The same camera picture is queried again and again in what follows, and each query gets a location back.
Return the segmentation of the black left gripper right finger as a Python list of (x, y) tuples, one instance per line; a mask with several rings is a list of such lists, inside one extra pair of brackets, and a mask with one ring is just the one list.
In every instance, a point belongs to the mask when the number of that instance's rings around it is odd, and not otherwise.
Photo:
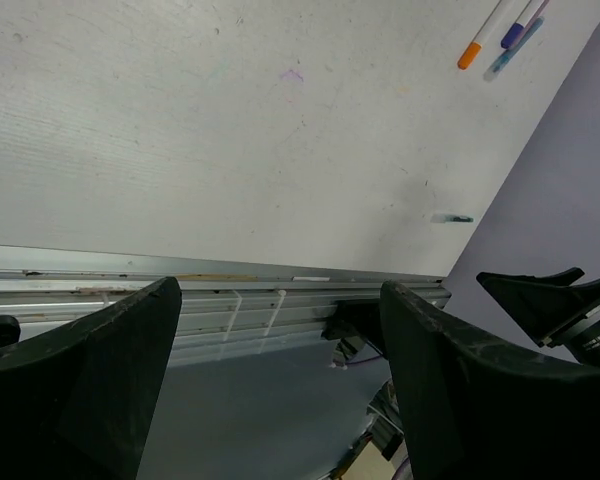
[(380, 320), (418, 479), (600, 479), (600, 368), (477, 328), (395, 283)]

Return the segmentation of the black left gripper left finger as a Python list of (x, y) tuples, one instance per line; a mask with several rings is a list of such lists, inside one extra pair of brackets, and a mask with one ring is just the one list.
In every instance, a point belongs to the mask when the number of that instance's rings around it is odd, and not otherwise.
[(165, 277), (23, 340), (0, 315), (0, 479), (133, 479), (182, 305)]

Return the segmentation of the white marker orange cap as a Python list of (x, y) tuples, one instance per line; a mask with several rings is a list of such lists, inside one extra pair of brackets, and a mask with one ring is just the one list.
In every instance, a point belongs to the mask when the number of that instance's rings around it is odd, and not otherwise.
[(463, 54), (457, 61), (457, 67), (460, 70), (468, 69), (476, 57), (481, 52), (487, 40), (494, 33), (498, 25), (506, 17), (509, 10), (512, 8), (514, 0), (500, 0), (494, 7), (493, 11), (486, 18), (483, 25), (480, 27), (474, 38), (471, 40), (469, 45), (466, 47)]

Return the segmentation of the light blue gel pen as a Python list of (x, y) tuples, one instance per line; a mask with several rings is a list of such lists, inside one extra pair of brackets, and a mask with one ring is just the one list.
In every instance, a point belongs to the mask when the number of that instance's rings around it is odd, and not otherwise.
[(489, 66), (483, 75), (483, 79), (487, 82), (493, 81), (500, 72), (507, 66), (507, 64), (513, 59), (513, 57), (519, 52), (519, 50), (525, 45), (525, 43), (535, 34), (535, 32), (543, 25), (544, 17), (540, 16), (533, 23), (526, 28), (516, 45), (510, 49), (505, 50), (499, 55), (494, 62)]

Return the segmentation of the purple gel pen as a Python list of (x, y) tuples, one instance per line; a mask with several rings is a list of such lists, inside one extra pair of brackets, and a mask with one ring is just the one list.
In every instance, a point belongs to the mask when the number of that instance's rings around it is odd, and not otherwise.
[(500, 46), (505, 50), (509, 50), (515, 46), (526, 29), (535, 21), (547, 4), (548, 1), (546, 0), (529, 0), (501, 39)]

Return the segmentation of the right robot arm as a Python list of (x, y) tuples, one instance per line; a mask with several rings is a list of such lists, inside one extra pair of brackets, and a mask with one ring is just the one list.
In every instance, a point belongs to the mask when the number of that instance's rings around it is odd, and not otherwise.
[(563, 346), (600, 367), (600, 278), (574, 267), (545, 277), (481, 272), (476, 280), (539, 347)]

